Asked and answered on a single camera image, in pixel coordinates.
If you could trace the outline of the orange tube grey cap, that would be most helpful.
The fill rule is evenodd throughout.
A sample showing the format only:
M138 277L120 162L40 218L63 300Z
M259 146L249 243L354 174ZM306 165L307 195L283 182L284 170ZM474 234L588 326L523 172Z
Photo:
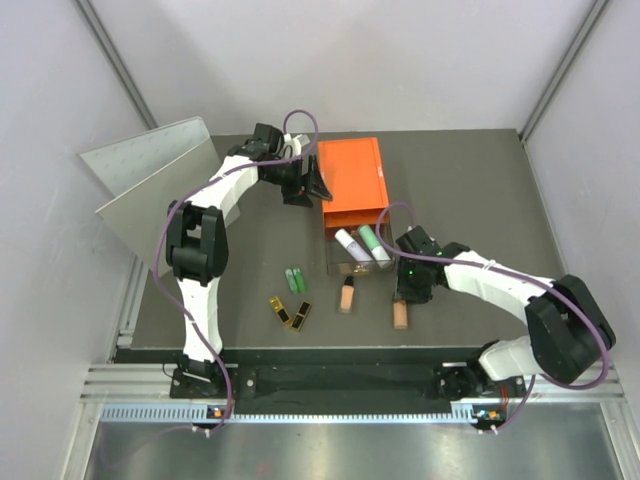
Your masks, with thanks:
M395 330L406 330L409 326L407 304L402 299L393 302L392 322Z

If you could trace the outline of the orange drawer box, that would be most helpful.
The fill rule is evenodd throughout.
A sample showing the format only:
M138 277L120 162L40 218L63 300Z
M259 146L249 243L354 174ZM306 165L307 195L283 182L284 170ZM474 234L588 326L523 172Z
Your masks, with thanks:
M325 239L342 228L351 233L361 225L374 227L390 204L378 139L321 141L318 164L332 195L322 201Z

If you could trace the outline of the green white tube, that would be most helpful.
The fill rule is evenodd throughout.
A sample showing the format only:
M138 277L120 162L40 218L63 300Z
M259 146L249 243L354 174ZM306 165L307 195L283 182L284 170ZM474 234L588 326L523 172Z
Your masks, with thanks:
M391 263L391 257L382 246L380 240L376 236L376 233L369 224L361 225L358 228L358 232L363 242L369 249L372 257L380 265L381 268L385 268Z

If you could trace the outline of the lilac white tube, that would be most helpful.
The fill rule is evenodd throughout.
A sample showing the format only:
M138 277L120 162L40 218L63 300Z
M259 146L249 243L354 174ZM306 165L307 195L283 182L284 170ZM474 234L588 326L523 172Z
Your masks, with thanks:
M369 263L373 261L371 255L345 229L337 230L334 237L356 262Z

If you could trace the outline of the clear acrylic drawer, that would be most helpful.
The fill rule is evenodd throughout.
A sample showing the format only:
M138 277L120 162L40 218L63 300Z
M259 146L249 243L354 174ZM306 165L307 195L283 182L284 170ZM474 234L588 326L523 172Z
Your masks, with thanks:
M326 270L335 275L367 275L390 271L395 260L382 241L391 241L387 224L378 237L373 224L331 227L324 231Z

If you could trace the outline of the peach foundation bottle black cap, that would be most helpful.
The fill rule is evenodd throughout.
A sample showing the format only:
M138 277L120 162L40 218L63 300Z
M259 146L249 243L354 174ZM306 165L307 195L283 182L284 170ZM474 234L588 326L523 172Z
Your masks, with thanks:
M346 276L341 287L339 311L344 314L350 314L353 309L355 292L355 278L352 275Z

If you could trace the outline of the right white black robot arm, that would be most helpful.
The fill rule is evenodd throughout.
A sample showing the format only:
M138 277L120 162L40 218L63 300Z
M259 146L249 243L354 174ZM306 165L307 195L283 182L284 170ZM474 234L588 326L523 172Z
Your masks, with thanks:
M492 394L503 380L528 375L578 389L577 379L616 344L604 313L577 276L528 276L460 243L440 246L420 226L396 244L396 294L405 302L427 303L434 289L443 287L494 305L526 325L526 335L490 342L467 360L467 384L478 395Z

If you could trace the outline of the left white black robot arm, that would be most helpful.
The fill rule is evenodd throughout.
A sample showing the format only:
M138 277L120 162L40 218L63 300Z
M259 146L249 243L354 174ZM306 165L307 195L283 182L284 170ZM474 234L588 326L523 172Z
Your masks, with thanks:
M227 217L260 181L278 186L287 205L310 208L315 198L331 200L310 149L304 135L257 124L250 139L229 150L208 186L183 203L170 204L165 261L178 283L186 328L171 397L222 398L231 393L230 377L218 360L223 346L218 286L229 260Z

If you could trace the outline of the green lipstick tube right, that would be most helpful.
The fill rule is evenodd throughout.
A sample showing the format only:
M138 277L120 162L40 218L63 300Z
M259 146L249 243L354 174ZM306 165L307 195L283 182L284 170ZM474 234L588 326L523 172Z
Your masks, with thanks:
M307 285L306 285L306 281L304 279L304 276L302 274L302 271L300 268L296 267L293 269L293 274L294 274L294 278L295 278L295 282L297 285L297 289L299 293L305 293L307 291Z

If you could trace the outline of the green lipstick tube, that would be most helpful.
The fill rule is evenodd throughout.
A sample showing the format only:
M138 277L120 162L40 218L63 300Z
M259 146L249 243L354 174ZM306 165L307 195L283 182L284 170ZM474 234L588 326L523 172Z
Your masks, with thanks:
M299 293L305 293L307 291L307 285L306 285L306 281L304 279L304 276L302 274L302 271L300 268L296 267L293 269L293 274L294 274L294 278L295 278L295 282L297 285L297 289Z
M298 292L298 287L297 287L297 282L295 280L295 276L293 274L293 271L291 269L286 269L285 270L285 277L286 277L286 280L287 280L287 283L289 285L289 288L290 288L291 292L296 294Z

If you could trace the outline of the gold black compact right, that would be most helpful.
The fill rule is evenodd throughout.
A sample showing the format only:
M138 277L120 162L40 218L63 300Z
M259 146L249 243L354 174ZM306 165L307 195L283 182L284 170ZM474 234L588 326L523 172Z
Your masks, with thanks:
M303 301L292 320L290 328L295 331L299 331L302 328L306 318L308 317L311 308L312 305L309 302Z

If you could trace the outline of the gold black compact left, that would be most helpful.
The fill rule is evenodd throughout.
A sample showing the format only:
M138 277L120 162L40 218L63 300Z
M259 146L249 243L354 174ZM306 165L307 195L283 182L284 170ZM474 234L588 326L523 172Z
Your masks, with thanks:
M274 296L269 300L270 306L276 316L278 317L280 323L284 326L290 326L292 319L289 313L287 312L284 304L278 296Z

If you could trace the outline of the grey metal panel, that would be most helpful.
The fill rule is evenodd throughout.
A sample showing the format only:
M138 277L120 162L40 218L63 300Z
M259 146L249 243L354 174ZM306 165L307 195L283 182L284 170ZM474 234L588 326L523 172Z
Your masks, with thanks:
M193 117L79 154L113 195L96 214L151 265L169 204L206 184L222 165L211 135Z

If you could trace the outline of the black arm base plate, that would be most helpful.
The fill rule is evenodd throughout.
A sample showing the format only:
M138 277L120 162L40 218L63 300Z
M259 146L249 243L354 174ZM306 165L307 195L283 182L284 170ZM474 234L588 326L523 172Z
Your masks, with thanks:
M397 401L458 401L463 398L520 398L525 387L515 380L474 387L453 371L445 379L442 369L427 364L274 365L241 366L229 380L221 373L211 381L176 370L173 398L230 397L239 408L255 408L262 402L340 408L351 403Z

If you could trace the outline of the aluminium frame rail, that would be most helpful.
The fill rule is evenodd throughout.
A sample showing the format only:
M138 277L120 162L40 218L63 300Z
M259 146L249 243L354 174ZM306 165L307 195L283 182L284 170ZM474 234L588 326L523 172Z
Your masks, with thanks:
M160 401L168 400L169 392L170 379L159 364L98 364L89 368L81 397L98 402ZM588 390L569 390L538 378L529 397L533 403L599 403L624 399L614 367L602 383Z

